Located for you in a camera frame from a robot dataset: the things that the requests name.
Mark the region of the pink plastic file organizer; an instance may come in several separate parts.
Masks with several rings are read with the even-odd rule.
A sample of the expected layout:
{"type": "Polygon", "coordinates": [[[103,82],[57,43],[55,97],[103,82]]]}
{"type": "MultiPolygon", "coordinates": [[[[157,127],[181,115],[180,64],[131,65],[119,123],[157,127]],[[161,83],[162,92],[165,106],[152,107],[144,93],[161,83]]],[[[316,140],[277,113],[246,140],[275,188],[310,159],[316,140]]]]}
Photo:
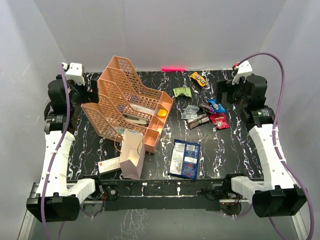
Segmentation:
{"type": "Polygon", "coordinates": [[[120,142],[124,129],[144,135],[145,150],[155,153],[168,117],[140,112],[131,104],[165,109],[169,113],[173,99],[164,91],[146,87],[138,76],[132,62],[114,56],[97,80],[98,103],[84,103],[81,108],[97,135],[104,139],[120,142]],[[123,117],[130,114],[148,119],[147,126],[130,123],[123,117]]]}

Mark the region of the blue candy wrapper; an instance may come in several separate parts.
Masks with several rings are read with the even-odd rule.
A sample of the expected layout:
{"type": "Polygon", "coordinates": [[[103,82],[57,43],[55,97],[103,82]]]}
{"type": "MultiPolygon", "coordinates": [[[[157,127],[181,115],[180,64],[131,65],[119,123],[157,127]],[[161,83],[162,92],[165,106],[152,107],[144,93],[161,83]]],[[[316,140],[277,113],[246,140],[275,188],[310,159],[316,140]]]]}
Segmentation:
{"type": "Polygon", "coordinates": [[[211,98],[208,100],[208,103],[211,104],[211,106],[214,108],[214,111],[216,113],[225,113],[225,108],[220,104],[217,103],[217,100],[215,98],[211,98]]]}

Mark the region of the silver foil packet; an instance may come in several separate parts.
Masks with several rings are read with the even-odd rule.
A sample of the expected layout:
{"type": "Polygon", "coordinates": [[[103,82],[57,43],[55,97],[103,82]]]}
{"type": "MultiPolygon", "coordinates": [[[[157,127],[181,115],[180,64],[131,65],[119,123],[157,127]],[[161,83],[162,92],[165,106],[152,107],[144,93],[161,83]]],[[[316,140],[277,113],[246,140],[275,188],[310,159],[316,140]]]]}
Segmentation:
{"type": "Polygon", "coordinates": [[[197,112],[200,107],[197,105],[188,105],[181,115],[182,120],[195,120],[198,117],[197,112]]]}

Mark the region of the lilac paper bag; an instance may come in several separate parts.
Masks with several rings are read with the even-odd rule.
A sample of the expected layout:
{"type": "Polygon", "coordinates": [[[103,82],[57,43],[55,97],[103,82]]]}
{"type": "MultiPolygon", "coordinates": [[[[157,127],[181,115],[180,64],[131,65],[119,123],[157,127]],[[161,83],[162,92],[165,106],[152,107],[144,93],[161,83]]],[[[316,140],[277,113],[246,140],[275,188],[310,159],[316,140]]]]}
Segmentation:
{"type": "Polygon", "coordinates": [[[123,177],[140,180],[146,153],[144,135],[125,128],[123,134],[120,134],[120,142],[120,149],[116,146],[116,141],[114,147],[120,154],[119,163],[123,177]]]}

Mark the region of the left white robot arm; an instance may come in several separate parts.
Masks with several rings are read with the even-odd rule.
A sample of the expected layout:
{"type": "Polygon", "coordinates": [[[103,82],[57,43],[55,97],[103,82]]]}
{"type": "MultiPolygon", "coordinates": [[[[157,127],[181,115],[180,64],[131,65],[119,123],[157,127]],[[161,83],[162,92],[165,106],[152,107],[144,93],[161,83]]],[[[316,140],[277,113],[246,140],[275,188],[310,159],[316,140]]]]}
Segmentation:
{"type": "Polygon", "coordinates": [[[81,104],[97,103],[97,80],[77,85],[63,81],[61,75],[48,84],[50,99],[44,110],[45,157],[38,188],[26,201],[27,210],[40,222],[75,221],[81,204],[87,197],[93,200],[103,195],[102,185],[92,178],[77,181],[67,187],[70,150],[75,139],[77,110],[81,104]]]}

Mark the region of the blue white snack bag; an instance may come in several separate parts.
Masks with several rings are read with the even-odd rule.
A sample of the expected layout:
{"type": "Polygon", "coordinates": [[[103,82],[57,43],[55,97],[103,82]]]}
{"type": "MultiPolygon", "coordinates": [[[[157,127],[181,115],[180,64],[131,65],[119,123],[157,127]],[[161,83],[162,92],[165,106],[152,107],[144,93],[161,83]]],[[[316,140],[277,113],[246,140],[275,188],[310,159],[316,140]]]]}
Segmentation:
{"type": "Polygon", "coordinates": [[[174,140],[169,175],[196,180],[201,146],[195,142],[174,140]]]}

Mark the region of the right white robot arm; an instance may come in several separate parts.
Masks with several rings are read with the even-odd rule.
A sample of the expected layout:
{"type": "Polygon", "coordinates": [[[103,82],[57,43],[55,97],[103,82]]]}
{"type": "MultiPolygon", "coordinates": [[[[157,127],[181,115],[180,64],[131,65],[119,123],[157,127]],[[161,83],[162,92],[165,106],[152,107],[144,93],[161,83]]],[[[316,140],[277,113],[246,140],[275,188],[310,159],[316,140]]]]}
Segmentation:
{"type": "Polygon", "coordinates": [[[275,113],[265,104],[266,91],[267,80],[255,74],[241,77],[235,84],[231,80],[216,83],[216,101],[221,103],[225,95],[229,104],[239,106],[241,120],[254,142],[263,172],[262,185],[243,173],[227,174],[222,190],[230,199],[237,195],[247,199],[260,218],[294,216],[307,199],[275,151],[280,144],[273,137],[275,113]]]}

